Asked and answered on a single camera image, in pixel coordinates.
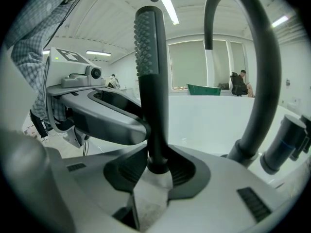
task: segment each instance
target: black cable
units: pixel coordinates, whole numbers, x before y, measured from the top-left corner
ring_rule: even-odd
[[[55,34],[57,33],[57,31],[59,30],[59,28],[63,25],[63,23],[66,21],[66,19],[69,17],[69,15],[71,14],[71,12],[74,10],[74,8],[77,6],[77,4],[79,3],[80,0],[76,0],[71,7],[69,8],[69,10],[67,11],[64,19],[60,22],[60,24],[57,26],[56,30],[54,31],[54,33],[52,34],[52,36],[50,37],[49,41],[47,42],[47,44],[44,46],[43,49],[45,49],[47,47],[47,45],[51,42],[51,40],[53,39],[53,37],[55,36]]]
[[[83,144],[83,154],[82,154],[82,156],[85,156],[85,154],[86,154],[86,144],[84,143]]]
[[[86,151],[86,155],[88,154],[88,149],[89,149],[89,141],[87,141],[87,151]]]

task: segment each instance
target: window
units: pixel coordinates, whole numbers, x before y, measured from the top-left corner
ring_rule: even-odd
[[[245,57],[244,57],[244,50],[242,43],[238,42],[230,42],[231,43],[231,49],[232,49],[232,55],[233,55],[233,63],[234,63],[234,72],[240,73],[241,70],[246,71],[246,76],[244,78],[244,82],[248,81],[248,70],[245,65]]]
[[[213,41],[214,87],[220,83],[229,83],[230,67],[226,41]]]
[[[203,41],[169,45],[173,90],[187,84],[207,85],[207,66]]]

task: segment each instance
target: checkered fabric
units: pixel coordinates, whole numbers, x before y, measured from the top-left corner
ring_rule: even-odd
[[[31,108],[34,115],[49,123],[44,91],[44,69],[42,50],[47,40],[65,17],[73,2],[60,5],[63,0],[29,0],[13,22],[5,37],[5,44],[11,46],[12,59],[26,81],[38,94]],[[52,100],[54,117],[65,121],[65,107],[58,100]]]

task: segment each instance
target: black cylinder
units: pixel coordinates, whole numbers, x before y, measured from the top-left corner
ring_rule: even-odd
[[[269,174],[275,174],[293,153],[306,125],[297,118],[285,115],[270,148],[261,156],[262,168]]]
[[[301,132],[299,136],[295,150],[290,156],[291,160],[296,161],[299,158],[300,153],[305,149],[306,144],[308,143],[309,138],[307,137],[307,131]]]
[[[308,153],[309,148],[311,147],[311,117],[302,115],[300,120],[307,126],[306,130],[307,130],[307,138],[308,139],[307,139],[305,147],[303,148],[303,151],[305,153]]]

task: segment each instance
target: ceiling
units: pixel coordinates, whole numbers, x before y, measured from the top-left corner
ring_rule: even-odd
[[[203,34],[206,0],[172,0],[179,19],[173,25],[161,1],[150,0],[81,0],[60,27],[50,46],[76,51],[97,65],[111,64],[134,51],[135,12],[146,5],[164,13],[166,38]],[[270,21],[283,15],[291,18],[275,28],[279,43],[306,35],[294,10],[284,0],[260,0]],[[217,7],[214,33],[252,39],[246,19],[233,0],[222,0]],[[111,56],[85,54],[87,50],[105,51]]]

